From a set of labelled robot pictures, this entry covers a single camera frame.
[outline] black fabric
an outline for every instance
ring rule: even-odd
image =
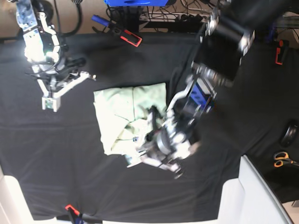
[[[64,215],[69,203],[109,221],[216,219],[223,183],[238,176],[243,154],[265,175],[276,172],[275,142],[288,119],[299,119],[299,54],[290,50],[284,65],[276,66],[275,49],[260,45],[246,55],[234,87],[217,89],[215,108],[194,131],[202,147],[183,161],[181,178],[144,164],[126,168],[121,156],[103,154],[94,90],[168,82],[175,70],[180,82],[171,87],[178,91],[190,72],[191,59],[187,69],[179,65],[195,49],[194,35],[142,36],[138,48],[107,35],[69,38],[72,55],[86,57],[85,70],[98,81],[68,92],[57,113],[41,109],[39,86],[23,74],[29,64],[22,42],[0,45],[0,164],[18,179],[34,219]],[[294,159],[296,148],[298,141],[290,148]],[[299,199],[298,188],[279,181],[280,175],[288,176],[283,169],[271,186],[282,201]]]

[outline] wire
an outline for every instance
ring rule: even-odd
[[[147,8],[147,10],[148,10],[148,14],[149,14],[149,21],[151,22],[151,16],[152,16],[152,14],[154,13],[155,7],[153,6],[152,11],[151,11],[151,15],[150,15],[150,9],[149,9],[149,7],[146,6],[146,8]]]
[[[198,8],[202,8],[201,4],[200,4],[197,0],[194,1],[194,4],[195,4],[195,5],[198,4],[198,5],[196,5],[196,6],[197,6]]]
[[[178,15],[175,15],[174,13],[169,12],[167,9],[160,7],[160,11],[163,15],[173,15],[175,18],[178,17]]]
[[[191,6],[192,4],[196,5],[196,3],[195,3],[195,0],[193,0],[191,3],[188,3],[188,0],[185,0],[185,2],[186,2],[186,7],[183,5],[183,7],[185,8],[184,11],[187,11],[186,14],[189,15],[188,10],[191,9],[189,6]],[[197,7],[198,9],[202,9],[201,5],[199,5],[199,6],[196,5],[196,7]]]
[[[295,29],[293,29],[293,31],[295,32],[296,36],[298,37],[298,40],[299,40],[299,35],[297,33],[297,31]]]
[[[75,35],[80,30],[80,28],[82,26],[82,7],[80,4],[76,4],[76,7],[77,7],[77,12],[78,12],[77,25],[71,32],[62,34],[62,37],[69,37],[69,36]]]
[[[117,12],[119,14],[119,18],[115,18],[115,14],[114,12]],[[120,24],[122,27],[126,27],[127,24],[125,24],[124,22],[126,22],[125,20],[125,12],[123,7],[110,7],[109,5],[107,5],[107,9],[106,9],[106,15],[109,17],[110,22],[114,21],[118,24]]]
[[[212,7],[210,4],[207,4],[207,6],[209,6],[209,7],[210,7],[210,9],[213,9],[213,7]]]
[[[206,13],[206,14],[210,14],[210,13],[211,13],[210,10],[206,10],[206,9],[202,9],[202,8],[190,8],[189,5],[191,5],[192,3],[194,3],[194,1],[193,1],[192,3],[190,3],[190,4],[186,3],[185,0],[180,0],[180,1],[181,1],[181,3],[182,3],[182,6],[183,6],[184,8],[186,8],[187,10],[199,11],[199,12],[201,12],[201,13]]]
[[[174,12],[177,12],[177,8],[174,7],[174,5],[172,5]]]
[[[213,7],[216,7],[216,5],[215,4],[213,4],[213,3],[211,3],[211,1],[208,3],[208,5],[211,5],[211,6],[213,6]]]

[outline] folded cloth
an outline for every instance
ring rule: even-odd
[[[165,115],[165,83],[94,92],[105,154],[130,154],[136,147],[139,132],[147,126],[148,110],[153,105]]]

